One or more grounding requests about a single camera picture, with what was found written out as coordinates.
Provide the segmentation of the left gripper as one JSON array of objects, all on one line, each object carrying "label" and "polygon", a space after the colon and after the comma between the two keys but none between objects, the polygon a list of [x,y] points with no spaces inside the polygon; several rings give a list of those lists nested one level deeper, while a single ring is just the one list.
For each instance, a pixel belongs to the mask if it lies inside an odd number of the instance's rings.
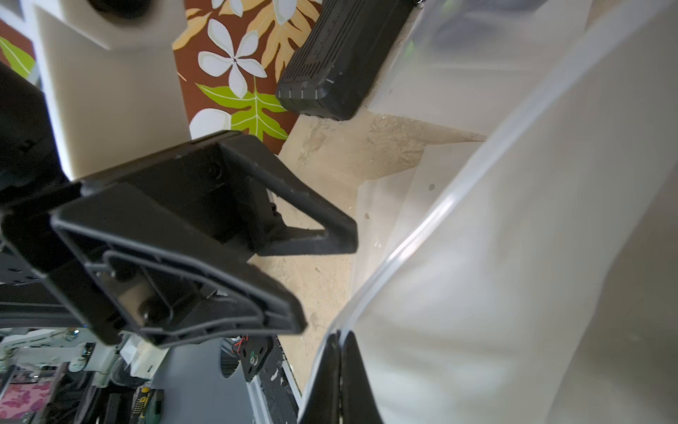
[{"label": "left gripper", "polygon": [[[269,194],[312,218],[288,226]],[[72,327],[158,347],[300,334],[299,300],[245,261],[353,254],[356,222],[254,137],[157,155],[1,207],[1,324]]]}]

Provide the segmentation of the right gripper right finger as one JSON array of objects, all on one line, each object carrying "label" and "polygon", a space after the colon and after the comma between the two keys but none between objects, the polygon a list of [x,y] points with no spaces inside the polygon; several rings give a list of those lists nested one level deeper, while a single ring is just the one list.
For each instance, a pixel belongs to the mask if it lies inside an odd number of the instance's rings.
[{"label": "right gripper right finger", "polygon": [[346,334],[341,360],[342,423],[383,424],[353,332]]}]

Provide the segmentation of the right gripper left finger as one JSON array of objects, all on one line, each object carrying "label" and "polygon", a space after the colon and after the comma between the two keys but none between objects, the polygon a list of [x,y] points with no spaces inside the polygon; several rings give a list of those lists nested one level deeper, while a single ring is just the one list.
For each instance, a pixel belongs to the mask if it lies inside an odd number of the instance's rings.
[{"label": "right gripper left finger", "polygon": [[331,334],[321,352],[307,402],[298,422],[331,424],[340,422],[341,353],[337,334]]}]

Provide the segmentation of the clear zip-top bag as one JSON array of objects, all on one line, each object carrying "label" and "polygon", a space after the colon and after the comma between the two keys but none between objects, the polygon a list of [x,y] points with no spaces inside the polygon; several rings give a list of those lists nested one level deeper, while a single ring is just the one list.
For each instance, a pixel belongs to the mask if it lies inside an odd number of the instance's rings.
[{"label": "clear zip-top bag", "polygon": [[676,422],[676,2],[593,24],[324,345],[348,332],[383,423]]},{"label": "clear zip-top bag", "polygon": [[427,1],[368,109],[489,135],[583,33],[589,1]]}]

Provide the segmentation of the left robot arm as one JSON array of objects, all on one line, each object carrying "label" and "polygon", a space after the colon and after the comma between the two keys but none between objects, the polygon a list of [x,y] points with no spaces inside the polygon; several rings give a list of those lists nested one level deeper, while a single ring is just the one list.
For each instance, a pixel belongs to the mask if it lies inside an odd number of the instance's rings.
[{"label": "left robot arm", "polygon": [[254,136],[222,131],[70,181],[42,91],[1,70],[1,325],[160,348],[300,334],[253,256],[352,254],[355,221]]}]

